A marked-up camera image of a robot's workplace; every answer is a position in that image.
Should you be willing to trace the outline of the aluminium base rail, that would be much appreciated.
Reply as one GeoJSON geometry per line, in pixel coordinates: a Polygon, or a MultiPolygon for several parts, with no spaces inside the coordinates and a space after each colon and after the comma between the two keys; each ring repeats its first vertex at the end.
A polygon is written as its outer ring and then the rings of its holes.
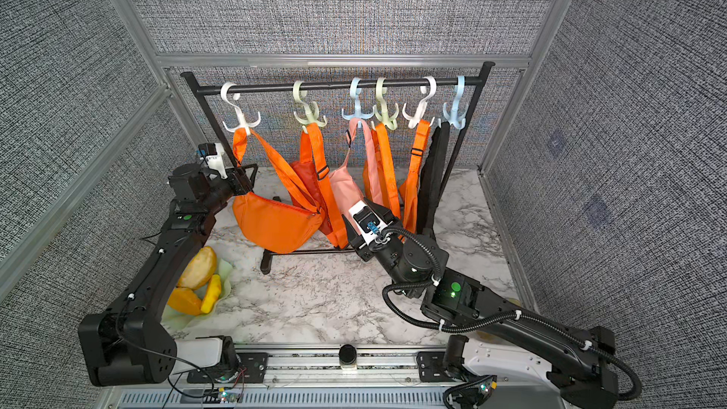
{"type": "Polygon", "coordinates": [[[111,387],[98,408],[441,408],[441,384],[420,382],[416,357],[441,347],[358,350],[356,369],[339,367],[338,348],[242,347],[269,355],[262,384],[169,384],[111,387]]]}

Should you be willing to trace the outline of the white hook far left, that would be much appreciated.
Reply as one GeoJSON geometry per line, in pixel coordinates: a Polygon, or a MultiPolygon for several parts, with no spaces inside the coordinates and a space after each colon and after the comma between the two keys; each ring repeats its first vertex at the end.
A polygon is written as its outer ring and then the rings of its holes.
{"type": "Polygon", "coordinates": [[[247,118],[244,115],[244,112],[242,111],[242,108],[236,104],[236,101],[240,98],[239,93],[235,93],[232,98],[233,100],[229,100],[229,93],[232,87],[235,87],[236,83],[224,83],[221,88],[220,97],[221,99],[228,105],[232,106],[235,111],[235,116],[237,118],[238,124],[236,126],[228,126],[225,121],[223,121],[223,127],[225,127],[225,130],[227,132],[235,134],[238,132],[238,130],[244,130],[244,132],[251,136],[252,131],[261,124],[261,113],[257,112],[257,119],[253,121],[248,121],[247,118]]]}

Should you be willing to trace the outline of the pale green hook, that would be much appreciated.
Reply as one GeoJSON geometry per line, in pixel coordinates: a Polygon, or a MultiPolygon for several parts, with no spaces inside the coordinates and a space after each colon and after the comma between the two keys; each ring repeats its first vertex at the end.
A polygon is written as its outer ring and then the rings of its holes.
{"type": "Polygon", "coordinates": [[[384,85],[385,79],[378,78],[375,85],[375,101],[374,115],[380,124],[384,125],[388,130],[395,131],[398,128],[397,117],[399,116],[399,105],[395,104],[393,114],[389,113],[388,104],[384,98],[387,87],[384,85]]]}
{"type": "Polygon", "coordinates": [[[304,117],[299,117],[297,111],[293,112],[293,116],[302,125],[305,132],[307,132],[307,127],[313,124],[321,128],[326,127],[328,125],[328,119],[320,115],[320,108],[315,101],[312,103],[306,102],[305,98],[308,93],[302,89],[302,85],[303,81],[295,81],[293,83],[293,103],[296,107],[303,109],[304,117]]]}

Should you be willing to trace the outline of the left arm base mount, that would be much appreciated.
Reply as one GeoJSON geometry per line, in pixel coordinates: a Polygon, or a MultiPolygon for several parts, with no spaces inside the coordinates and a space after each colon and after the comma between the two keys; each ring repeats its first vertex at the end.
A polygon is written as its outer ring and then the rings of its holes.
{"type": "Polygon", "coordinates": [[[210,336],[193,340],[176,340],[177,361],[172,376],[185,374],[190,384],[208,384],[205,372],[217,384],[262,384],[269,355],[253,350],[236,350],[230,336],[210,336]]]}

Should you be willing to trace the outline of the yellow banana piece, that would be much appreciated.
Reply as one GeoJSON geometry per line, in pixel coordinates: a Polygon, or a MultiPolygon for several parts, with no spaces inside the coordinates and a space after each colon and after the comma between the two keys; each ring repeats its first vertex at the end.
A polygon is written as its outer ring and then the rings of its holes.
{"type": "Polygon", "coordinates": [[[201,304],[201,313],[210,314],[219,301],[223,291],[223,282],[219,275],[213,275],[207,285],[206,295],[201,304]]]}

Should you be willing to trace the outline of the red-orange sling bag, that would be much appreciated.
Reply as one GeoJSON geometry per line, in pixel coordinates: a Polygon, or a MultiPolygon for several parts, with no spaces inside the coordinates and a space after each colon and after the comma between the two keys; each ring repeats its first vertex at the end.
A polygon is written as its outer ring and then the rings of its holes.
{"type": "Polygon", "coordinates": [[[298,160],[291,166],[325,213],[325,220],[319,230],[334,247],[346,248],[348,235],[345,222],[335,201],[329,179],[331,169],[325,156],[323,134],[317,124],[305,126],[305,131],[300,135],[298,160]]]}

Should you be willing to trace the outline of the orange fruit piece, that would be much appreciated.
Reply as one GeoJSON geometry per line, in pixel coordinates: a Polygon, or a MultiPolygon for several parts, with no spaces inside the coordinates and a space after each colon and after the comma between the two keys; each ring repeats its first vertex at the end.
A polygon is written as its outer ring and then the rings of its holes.
{"type": "Polygon", "coordinates": [[[174,288],[168,299],[167,306],[181,314],[197,316],[201,313],[202,299],[196,295],[195,291],[189,288],[174,288]]]}

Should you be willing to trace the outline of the light blue hook centre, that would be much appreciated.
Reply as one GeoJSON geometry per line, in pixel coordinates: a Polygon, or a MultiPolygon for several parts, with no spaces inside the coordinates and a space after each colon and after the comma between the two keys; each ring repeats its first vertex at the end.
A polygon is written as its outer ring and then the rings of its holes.
{"type": "Polygon", "coordinates": [[[354,102],[354,111],[351,115],[347,115],[345,112],[345,109],[341,110],[341,116],[344,120],[352,120],[352,119],[372,119],[374,117],[374,113],[365,113],[363,111],[362,106],[362,100],[361,100],[361,94],[363,89],[360,87],[360,82],[362,80],[360,78],[353,78],[351,80],[351,83],[349,85],[348,94],[352,101],[354,102]]]}

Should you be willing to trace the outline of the white hook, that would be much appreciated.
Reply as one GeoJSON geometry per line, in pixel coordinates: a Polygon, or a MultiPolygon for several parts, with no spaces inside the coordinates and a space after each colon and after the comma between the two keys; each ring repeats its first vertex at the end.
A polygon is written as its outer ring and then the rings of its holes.
{"type": "Polygon", "coordinates": [[[247,118],[244,115],[244,112],[242,111],[242,108],[236,104],[236,101],[240,98],[239,93],[235,93],[232,98],[233,100],[229,100],[229,93],[232,87],[235,87],[236,83],[224,83],[221,88],[220,97],[221,99],[228,105],[232,106],[235,111],[235,116],[237,118],[238,124],[236,126],[228,126],[225,121],[223,121],[223,127],[225,127],[225,130],[227,132],[235,134],[238,132],[238,130],[244,130],[244,132],[251,136],[252,131],[261,124],[261,113],[257,112],[257,119],[253,121],[248,121],[247,118]]]}
{"type": "Polygon", "coordinates": [[[424,79],[425,81],[427,81],[427,83],[426,85],[422,85],[420,87],[420,93],[423,95],[423,98],[418,102],[414,113],[407,113],[407,104],[404,104],[403,109],[401,110],[401,114],[407,121],[407,127],[409,129],[414,129],[418,127],[418,125],[422,122],[422,119],[424,119],[429,100],[431,100],[431,98],[433,98],[435,94],[437,94],[437,81],[435,80],[435,78],[432,76],[426,76],[424,79]]]}

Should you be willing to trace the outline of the white hook right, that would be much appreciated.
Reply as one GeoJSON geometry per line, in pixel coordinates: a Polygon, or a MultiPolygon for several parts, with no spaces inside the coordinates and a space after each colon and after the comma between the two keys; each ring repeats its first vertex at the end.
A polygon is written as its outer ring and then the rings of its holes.
{"type": "Polygon", "coordinates": [[[414,129],[418,127],[418,125],[422,122],[422,119],[424,119],[429,100],[431,100],[431,98],[433,98],[435,94],[437,94],[437,81],[435,80],[435,78],[432,76],[426,76],[424,79],[425,81],[427,81],[427,83],[426,85],[422,85],[420,87],[420,93],[423,95],[423,98],[418,102],[414,113],[407,113],[407,104],[404,104],[403,109],[401,110],[401,114],[407,121],[407,127],[409,129],[414,129]]]}

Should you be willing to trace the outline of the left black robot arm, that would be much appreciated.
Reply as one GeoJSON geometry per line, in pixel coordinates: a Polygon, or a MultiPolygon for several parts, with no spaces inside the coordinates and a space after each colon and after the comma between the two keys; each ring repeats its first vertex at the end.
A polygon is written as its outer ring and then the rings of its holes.
{"type": "Polygon", "coordinates": [[[151,255],[105,311],[88,314],[78,327],[93,386],[160,384],[183,363],[161,324],[162,313],[180,276],[209,239],[217,213],[232,198],[251,192],[254,181],[242,167],[217,172],[185,164],[173,171],[168,183],[174,198],[151,255]]]}

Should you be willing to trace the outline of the black knob on rail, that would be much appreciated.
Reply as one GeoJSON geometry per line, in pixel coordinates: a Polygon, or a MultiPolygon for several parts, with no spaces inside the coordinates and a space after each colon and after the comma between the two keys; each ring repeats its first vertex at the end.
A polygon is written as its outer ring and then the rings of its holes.
{"type": "Polygon", "coordinates": [[[341,369],[356,369],[358,352],[351,344],[344,344],[338,350],[339,367],[341,369]]]}

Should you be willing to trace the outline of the orange sling bag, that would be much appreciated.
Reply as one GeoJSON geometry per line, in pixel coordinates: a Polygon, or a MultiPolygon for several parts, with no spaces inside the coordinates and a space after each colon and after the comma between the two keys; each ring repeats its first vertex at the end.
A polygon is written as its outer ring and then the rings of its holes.
{"type": "Polygon", "coordinates": [[[428,121],[420,121],[410,151],[409,168],[406,180],[399,187],[399,194],[403,197],[404,227],[417,232],[418,223],[418,190],[420,189],[420,169],[427,149],[431,125],[428,121]]]}
{"type": "Polygon", "coordinates": [[[234,198],[233,213],[247,240],[278,254],[291,253],[308,242],[322,225],[325,214],[292,166],[256,132],[234,132],[236,159],[243,159],[251,136],[259,140],[294,203],[265,199],[250,191],[234,198]]]}
{"type": "Polygon", "coordinates": [[[383,124],[370,127],[366,122],[363,123],[362,131],[367,155],[363,170],[365,195],[374,203],[390,209],[397,218],[401,218],[401,202],[388,133],[383,124]]]}

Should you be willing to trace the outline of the pink sling bag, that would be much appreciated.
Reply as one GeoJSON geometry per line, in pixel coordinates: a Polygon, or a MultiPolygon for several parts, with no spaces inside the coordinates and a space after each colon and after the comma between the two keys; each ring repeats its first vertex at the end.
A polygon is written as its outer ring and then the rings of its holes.
{"type": "Polygon", "coordinates": [[[341,214],[350,223],[353,223],[353,218],[349,213],[350,208],[353,208],[358,202],[364,199],[364,194],[348,172],[348,159],[358,131],[362,131],[363,137],[365,138],[368,173],[363,177],[363,181],[367,182],[369,187],[369,195],[367,195],[367,198],[379,205],[384,203],[384,194],[382,193],[371,130],[363,119],[350,119],[348,131],[346,132],[346,143],[348,143],[346,158],[342,166],[329,175],[336,204],[341,214]]]}

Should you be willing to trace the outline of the black sling bag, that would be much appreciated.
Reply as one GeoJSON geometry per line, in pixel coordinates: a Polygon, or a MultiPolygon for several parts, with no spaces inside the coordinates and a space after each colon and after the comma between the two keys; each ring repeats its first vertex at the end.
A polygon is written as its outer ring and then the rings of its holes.
{"type": "Polygon", "coordinates": [[[440,199],[450,134],[451,126],[448,122],[445,122],[435,128],[431,137],[429,153],[420,174],[418,234],[424,234],[434,229],[435,212],[440,199]]]}

